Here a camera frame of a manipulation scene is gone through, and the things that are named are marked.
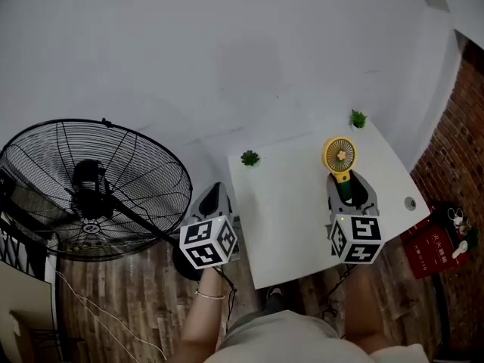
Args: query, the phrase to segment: cube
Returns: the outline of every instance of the cube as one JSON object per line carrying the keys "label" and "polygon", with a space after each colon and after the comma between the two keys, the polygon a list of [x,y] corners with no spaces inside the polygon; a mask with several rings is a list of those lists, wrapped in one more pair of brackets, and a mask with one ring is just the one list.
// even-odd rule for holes
{"label": "cube", "polygon": [[373,263],[385,244],[377,216],[337,214],[329,240],[342,263]]}
{"label": "cube", "polygon": [[237,235],[227,216],[180,228],[180,249],[196,269],[227,263],[236,243]]}

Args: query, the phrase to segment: white table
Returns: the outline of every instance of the white table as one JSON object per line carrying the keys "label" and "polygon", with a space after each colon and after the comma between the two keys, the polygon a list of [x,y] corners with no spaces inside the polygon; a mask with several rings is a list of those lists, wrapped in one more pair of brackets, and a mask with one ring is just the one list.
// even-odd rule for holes
{"label": "white table", "polygon": [[[380,229],[388,241],[430,214],[405,167],[368,121],[353,132],[347,119],[328,118],[321,129],[303,137],[262,147],[247,147],[260,156],[247,168],[242,152],[228,158],[237,209],[256,289],[301,278],[339,263],[331,255],[325,226],[330,224],[326,179],[321,161],[324,142],[350,138],[357,149],[354,171],[377,194]],[[413,197],[416,209],[405,207]]]}

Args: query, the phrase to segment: gray pants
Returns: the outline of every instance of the gray pants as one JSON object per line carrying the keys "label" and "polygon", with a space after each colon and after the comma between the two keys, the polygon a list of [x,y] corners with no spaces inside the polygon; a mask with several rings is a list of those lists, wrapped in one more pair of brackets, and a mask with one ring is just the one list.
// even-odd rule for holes
{"label": "gray pants", "polygon": [[282,301],[282,296],[279,293],[274,293],[265,302],[264,309],[262,311],[256,311],[249,313],[245,316],[239,318],[234,325],[230,327],[225,337],[227,337],[230,332],[234,329],[239,328],[241,325],[245,325],[248,322],[254,320],[255,318],[261,318],[262,316],[272,315],[274,313],[285,311],[287,308]]}

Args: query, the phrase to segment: t-shirt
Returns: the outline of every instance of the t-shirt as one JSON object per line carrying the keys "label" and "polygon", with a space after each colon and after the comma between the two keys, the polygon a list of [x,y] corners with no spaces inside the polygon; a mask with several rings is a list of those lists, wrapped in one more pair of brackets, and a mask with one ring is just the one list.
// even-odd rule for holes
{"label": "t-shirt", "polygon": [[229,332],[206,363],[428,363],[420,344],[367,355],[317,318],[283,311]]}

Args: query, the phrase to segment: white bracelet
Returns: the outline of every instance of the white bracelet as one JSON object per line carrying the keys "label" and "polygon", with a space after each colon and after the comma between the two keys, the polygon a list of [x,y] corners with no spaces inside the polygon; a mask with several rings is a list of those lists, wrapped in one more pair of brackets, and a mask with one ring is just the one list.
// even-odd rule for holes
{"label": "white bracelet", "polygon": [[217,299],[217,300],[219,300],[219,299],[224,299],[225,298],[225,295],[224,296],[207,296],[206,294],[200,293],[198,291],[198,289],[195,290],[195,294],[197,294],[198,296],[202,296],[205,299]]}

